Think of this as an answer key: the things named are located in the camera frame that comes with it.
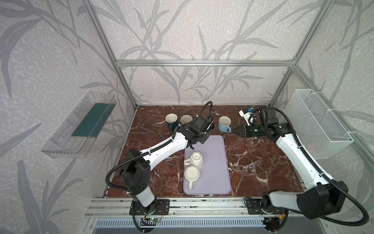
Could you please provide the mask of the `white faceted mug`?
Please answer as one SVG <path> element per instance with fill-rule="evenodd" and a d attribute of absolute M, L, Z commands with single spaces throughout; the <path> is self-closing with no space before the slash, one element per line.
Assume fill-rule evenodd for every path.
<path fill-rule="evenodd" d="M 195 166 L 201 170 L 203 167 L 203 156 L 199 152 L 194 152 L 188 159 L 184 160 L 184 165 Z"/>

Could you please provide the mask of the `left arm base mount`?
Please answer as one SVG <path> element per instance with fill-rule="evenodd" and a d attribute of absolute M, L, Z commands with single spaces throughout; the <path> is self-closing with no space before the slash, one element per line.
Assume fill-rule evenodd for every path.
<path fill-rule="evenodd" d="M 143 206 L 140 201 L 132 201 L 130 215 L 168 215 L 169 199 L 156 199 L 149 206 Z"/>

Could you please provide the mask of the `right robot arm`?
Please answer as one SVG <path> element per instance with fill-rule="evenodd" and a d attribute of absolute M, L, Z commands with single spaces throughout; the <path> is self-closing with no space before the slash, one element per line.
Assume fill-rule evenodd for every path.
<path fill-rule="evenodd" d="M 244 125 L 233 129 L 233 133 L 242 138 L 268 137 L 285 153 L 301 176 L 306 191 L 303 193 L 268 191 L 263 194 L 260 207 L 264 212 L 283 208 L 304 215 L 308 219 L 321 218 L 344 226 L 362 226 L 370 217 L 363 205 L 348 191 L 343 181 L 336 181 L 311 156 L 302 145 L 289 117 L 280 109 L 260 107 L 244 108 L 239 115 L 245 119 Z M 362 213 L 358 221 L 341 221 L 329 218 L 339 213 L 344 201 L 350 200 Z"/>

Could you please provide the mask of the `lavender mug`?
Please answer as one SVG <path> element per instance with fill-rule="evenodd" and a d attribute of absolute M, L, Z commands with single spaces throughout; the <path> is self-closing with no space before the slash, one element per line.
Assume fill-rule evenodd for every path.
<path fill-rule="evenodd" d="M 183 115 L 180 118 L 180 125 L 182 126 L 182 125 L 188 124 L 191 121 L 193 121 L 192 116 L 190 116 L 190 115 Z"/>

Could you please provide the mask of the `dark green mug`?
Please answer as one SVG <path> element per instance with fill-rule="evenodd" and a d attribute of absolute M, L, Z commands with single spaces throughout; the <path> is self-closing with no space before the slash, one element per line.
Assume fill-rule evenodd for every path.
<path fill-rule="evenodd" d="M 165 117 L 165 121 L 167 123 L 168 129 L 172 132 L 179 125 L 178 116 L 174 113 L 167 114 Z"/>

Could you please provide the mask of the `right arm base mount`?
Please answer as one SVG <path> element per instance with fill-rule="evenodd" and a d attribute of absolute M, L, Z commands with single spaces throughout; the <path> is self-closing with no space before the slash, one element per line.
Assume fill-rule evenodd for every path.
<path fill-rule="evenodd" d="M 262 205 L 263 199 L 254 199 L 245 197 L 243 202 L 249 215 L 274 215 L 281 216 L 284 214 L 283 208 L 274 207 L 273 205 Z"/>

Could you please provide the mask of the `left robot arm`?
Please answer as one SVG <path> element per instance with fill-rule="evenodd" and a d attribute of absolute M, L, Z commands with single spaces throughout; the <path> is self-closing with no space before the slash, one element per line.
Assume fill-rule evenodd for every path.
<path fill-rule="evenodd" d="M 212 107 L 213 102 L 208 101 L 195 119 L 179 124 L 166 140 L 141 151 L 130 150 L 125 161 L 106 174 L 107 186 L 126 191 L 143 208 L 155 205 L 156 197 L 149 186 L 151 171 L 171 155 L 206 142 L 214 129 Z"/>

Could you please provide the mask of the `light blue mug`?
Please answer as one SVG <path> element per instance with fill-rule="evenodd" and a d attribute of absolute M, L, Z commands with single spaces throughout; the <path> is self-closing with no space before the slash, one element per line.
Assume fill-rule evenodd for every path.
<path fill-rule="evenodd" d="M 232 131 L 231 127 L 231 119 L 227 116 L 221 116 L 219 118 L 219 131 L 222 133 L 230 133 Z"/>

